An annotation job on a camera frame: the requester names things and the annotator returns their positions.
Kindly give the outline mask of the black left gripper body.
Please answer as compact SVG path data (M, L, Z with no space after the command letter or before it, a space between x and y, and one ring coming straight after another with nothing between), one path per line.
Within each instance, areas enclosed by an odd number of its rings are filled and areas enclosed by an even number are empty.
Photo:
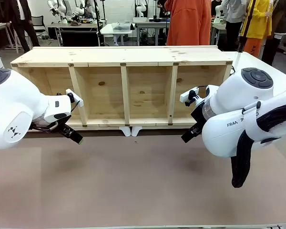
M66 124L68 118L60 119L57 121L58 125L52 130L53 133L59 133L66 138L71 138L74 130Z

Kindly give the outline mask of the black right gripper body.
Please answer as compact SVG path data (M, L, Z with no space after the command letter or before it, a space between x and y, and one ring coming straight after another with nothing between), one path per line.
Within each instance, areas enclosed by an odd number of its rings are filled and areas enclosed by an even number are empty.
M196 121L191 127L192 130L202 130L206 123L206 119L203 116L203 105L204 104L199 104L191 113L192 118Z

